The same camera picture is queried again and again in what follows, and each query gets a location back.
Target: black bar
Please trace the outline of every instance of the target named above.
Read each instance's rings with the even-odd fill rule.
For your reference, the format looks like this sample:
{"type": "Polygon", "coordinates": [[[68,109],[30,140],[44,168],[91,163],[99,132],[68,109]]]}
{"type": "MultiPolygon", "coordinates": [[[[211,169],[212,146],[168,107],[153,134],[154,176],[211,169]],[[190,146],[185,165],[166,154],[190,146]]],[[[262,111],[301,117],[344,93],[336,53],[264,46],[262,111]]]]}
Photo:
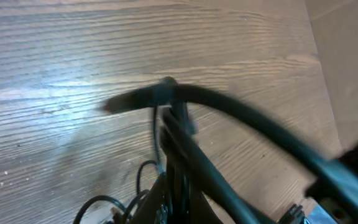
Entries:
{"type": "MultiPolygon", "coordinates": [[[[195,173],[191,169],[190,164],[186,161],[186,159],[181,154],[179,154],[179,151],[180,151],[179,148],[177,148],[177,146],[172,146],[172,145],[170,145],[170,147],[167,146],[170,143],[173,143],[173,142],[169,141],[169,138],[170,138],[170,135],[169,135],[168,131],[166,129],[162,130],[160,140],[161,140],[162,149],[163,149],[164,153],[167,155],[167,158],[169,158],[171,163],[174,164],[174,166],[177,169],[180,169],[184,174],[186,174],[186,176],[188,176],[190,178],[193,188],[195,186],[200,186],[201,184],[199,182],[202,182],[202,180],[199,180],[195,176],[195,173]]],[[[255,215],[256,219],[258,219],[258,221],[260,223],[275,224],[275,222],[273,220],[271,220],[268,216],[263,214],[257,208],[255,208],[251,204],[247,203],[244,199],[241,199],[241,200],[243,200],[244,204],[249,207],[250,211],[255,215]]],[[[190,204],[189,208],[193,208],[192,210],[190,210],[190,212],[194,212],[194,208],[196,208],[196,207],[193,206],[192,204],[190,204]]],[[[200,212],[207,213],[207,211],[206,211],[207,209],[208,208],[205,208],[205,210],[197,210],[195,215],[190,214],[191,219],[193,219],[195,216],[198,217],[200,215],[200,212]]],[[[207,219],[204,218],[204,220],[210,220],[210,219],[214,220],[213,217],[207,218],[207,219]]]]}
{"type": "Polygon", "coordinates": [[[259,223],[194,140],[182,130],[168,108],[163,109],[163,122],[180,149],[179,153],[187,160],[193,176],[198,179],[196,186],[220,204],[236,223],[259,223]]]}
{"type": "Polygon", "coordinates": [[[164,204],[165,181],[164,174],[158,177],[142,205],[136,210],[130,224],[154,223],[157,210],[164,204]]]}
{"type": "Polygon", "coordinates": [[[171,217],[172,215],[176,215],[178,212],[178,201],[175,197],[175,168],[171,163],[171,160],[167,159],[167,190],[168,190],[168,199],[169,199],[169,206],[168,206],[168,215],[171,217]]]}
{"type": "MultiPolygon", "coordinates": [[[[156,103],[164,105],[172,100],[209,106],[254,128],[320,177],[336,197],[344,199],[347,209],[352,211],[352,217],[358,221],[358,178],[337,160],[326,161],[291,132],[238,100],[198,86],[160,84],[132,91],[122,97],[118,96],[110,100],[105,109],[117,113],[155,106],[156,103]]],[[[181,144],[182,151],[185,150],[183,146],[188,144],[178,142],[177,139],[176,142],[181,144]]]]}

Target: wooden floor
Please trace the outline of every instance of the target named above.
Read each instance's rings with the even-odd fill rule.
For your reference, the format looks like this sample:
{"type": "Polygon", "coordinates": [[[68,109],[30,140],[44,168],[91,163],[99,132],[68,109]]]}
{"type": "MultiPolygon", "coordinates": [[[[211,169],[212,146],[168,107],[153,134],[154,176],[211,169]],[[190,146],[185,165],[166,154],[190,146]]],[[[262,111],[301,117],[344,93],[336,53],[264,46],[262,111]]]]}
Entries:
{"type": "MultiPolygon", "coordinates": [[[[341,153],[303,0],[0,0],[0,223],[70,223],[99,194],[128,202],[152,157],[149,111],[97,109],[167,75],[249,101],[325,156],[341,153]]],[[[200,146],[242,197],[272,218],[312,206],[302,197],[312,177],[286,154],[190,110],[200,146]]]]}

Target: black metal frame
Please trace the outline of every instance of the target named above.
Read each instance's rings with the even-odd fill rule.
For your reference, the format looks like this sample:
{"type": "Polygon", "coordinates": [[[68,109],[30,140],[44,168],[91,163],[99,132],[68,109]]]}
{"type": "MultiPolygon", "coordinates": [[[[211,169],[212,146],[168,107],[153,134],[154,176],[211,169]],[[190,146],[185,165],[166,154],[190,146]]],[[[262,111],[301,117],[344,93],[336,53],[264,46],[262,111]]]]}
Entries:
{"type": "Polygon", "coordinates": [[[158,85],[111,98],[105,107],[112,113],[154,108],[156,138],[157,107],[169,105],[161,110],[163,126],[159,132],[160,147],[167,156],[166,171],[159,168],[158,180],[129,223],[221,223],[203,194],[225,209],[236,223],[274,223],[235,193],[192,139],[195,129],[187,103],[222,111],[269,138],[318,176],[334,198],[341,198],[352,221],[358,223],[358,178],[339,161],[324,160],[286,129],[240,101],[205,88],[179,85],[170,77],[158,85]]]}

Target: black wire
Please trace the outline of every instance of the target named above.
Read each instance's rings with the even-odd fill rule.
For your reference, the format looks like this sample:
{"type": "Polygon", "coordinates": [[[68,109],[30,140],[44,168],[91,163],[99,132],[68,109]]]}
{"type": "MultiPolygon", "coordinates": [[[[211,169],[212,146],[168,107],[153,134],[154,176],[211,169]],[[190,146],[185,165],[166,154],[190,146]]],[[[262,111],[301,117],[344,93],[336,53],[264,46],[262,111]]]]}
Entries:
{"type": "Polygon", "coordinates": [[[182,163],[181,169],[185,175],[206,195],[209,195],[225,209],[235,223],[259,223],[249,208],[244,206],[238,194],[198,147],[197,143],[181,128],[170,110],[166,108],[162,114],[167,135],[173,140],[171,144],[177,145],[176,148],[162,148],[167,154],[168,161],[172,158],[172,156],[168,156],[170,150],[181,155],[180,157],[176,156],[177,159],[180,158],[181,162],[174,162],[173,165],[177,166],[182,163]]]}
{"type": "Polygon", "coordinates": [[[99,196],[93,197],[93,198],[89,199],[87,202],[85,202],[85,204],[81,207],[80,211],[78,211],[73,223],[80,224],[80,221],[81,221],[82,217],[84,216],[85,212],[87,211],[87,209],[92,204],[94,204],[95,202],[99,202],[99,201],[111,202],[117,208],[119,208],[122,212],[126,211],[125,206],[117,199],[112,198],[110,196],[106,196],[106,195],[99,195],[99,196]]]}
{"type": "Polygon", "coordinates": [[[137,170],[137,175],[136,175],[136,195],[138,195],[140,193],[140,178],[142,176],[143,167],[145,167],[146,165],[149,165],[149,164],[157,165],[157,162],[155,162],[154,160],[147,160],[147,161],[143,162],[140,165],[139,169],[137,170]]]}
{"type": "Polygon", "coordinates": [[[157,136],[157,113],[158,113],[158,105],[153,107],[153,115],[152,115],[152,137],[153,137],[153,148],[155,153],[155,161],[157,166],[158,174],[163,173],[161,156],[160,156],[160,148],[158,146],[158,136],[157,136]]]}
{"type": "Polygon", "coordinates": [[[303,223],[301,223],[301,224],[310,224],[310,221],[308,220],[308,218],[304,218],[303,219],[303,223]]]}
{"type": "Polygon", "coordinates": [[[124,214],[122,215],[122,220],[126,221],[128,218],[131,219],[130,214],[131,214],[132,209],[142,199],[143,196],[148,194],[148,192],[149,192],[149,190],[143,190],[143,191],[141,191],[141,193],[136,195],[136,197],[134,199],[132,199],[132,201],[130,202],[128,207],[125,209],[124,214]]]}
{"type": "Polygon", "coordinates": [[[341,198],[358,219],[358,178],[339,161],[328,162],[291,132],[238,100],[198,86],[178,85],[172,88],[172,98],[220,110],[270,139],[326,183],[332,193],[341,198]]]}

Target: floor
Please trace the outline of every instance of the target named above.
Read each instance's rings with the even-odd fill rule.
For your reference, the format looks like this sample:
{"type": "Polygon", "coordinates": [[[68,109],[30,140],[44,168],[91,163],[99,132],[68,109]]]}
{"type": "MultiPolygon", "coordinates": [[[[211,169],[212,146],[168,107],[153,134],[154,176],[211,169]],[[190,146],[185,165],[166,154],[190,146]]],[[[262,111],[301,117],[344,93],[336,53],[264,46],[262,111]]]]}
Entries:
{"type": "Polygon", "coordinates": [[[339,140],[358,143],[358,0],[306,0],[339,140]]]}
{"type": "MultiPolygon", "coordinates": [[[[152,158],[150,112],[98,108],[167,75],[253,103],[326,157],[343,153],[303,0],[3,0],[0,223],[70,223],[99,194],[128,202],[152,158]]],[[[242,197],[273,219],[292,203],[313,208],[302,194],[313,177],[286,154],[190,110],[195,138],[242,197]]]]}

